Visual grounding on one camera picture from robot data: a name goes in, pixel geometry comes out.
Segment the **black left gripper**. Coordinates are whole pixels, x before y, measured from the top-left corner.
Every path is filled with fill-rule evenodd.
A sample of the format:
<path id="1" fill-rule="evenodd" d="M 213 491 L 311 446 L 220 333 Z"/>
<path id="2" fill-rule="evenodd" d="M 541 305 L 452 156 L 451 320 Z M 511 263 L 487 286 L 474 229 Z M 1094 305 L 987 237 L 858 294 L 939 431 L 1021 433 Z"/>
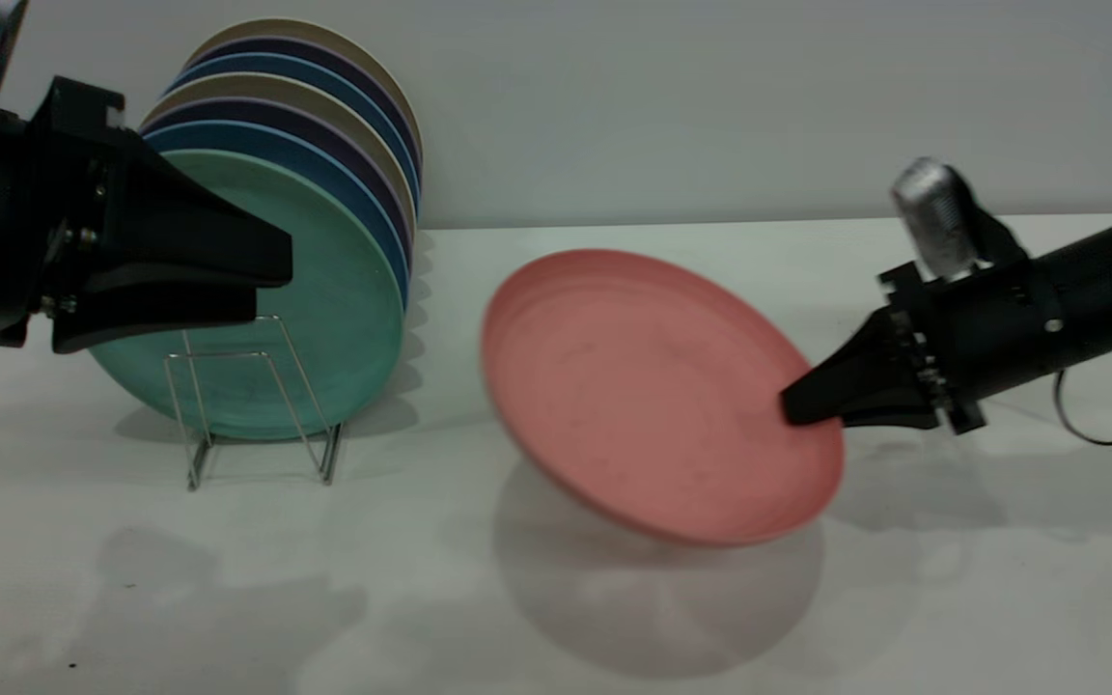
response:
<path id="1" fill-rule="evenodd" d="M 34 314 L 52 351 L 257 315 L 257 292 L 292 280 L 290 234 L 214 192 L 259 161 L 141 150 L 125 98 L 57 78 L 30 120 L 0 109 L 0 347 Z"/>

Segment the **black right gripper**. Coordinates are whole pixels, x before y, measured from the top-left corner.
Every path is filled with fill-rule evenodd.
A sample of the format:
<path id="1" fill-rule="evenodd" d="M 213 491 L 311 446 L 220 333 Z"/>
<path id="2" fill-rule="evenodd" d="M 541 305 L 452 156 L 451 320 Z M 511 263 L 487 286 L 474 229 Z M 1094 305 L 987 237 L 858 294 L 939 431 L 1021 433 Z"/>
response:
<path id="1" fill-rule="evenodd" d="M 904 264 L 878 282 L 890 309 L 870 312 L 837 353 L 781 393 L 790 424 L 930 431 L 943 413 L 952 431 L 974 431 L 986 421 L 984 399 L 1070 364 L 1062 300 L 1036 261 L 955 281 L 924 281 Z M 921 386 L 934 409 L 921 406 Z"/>

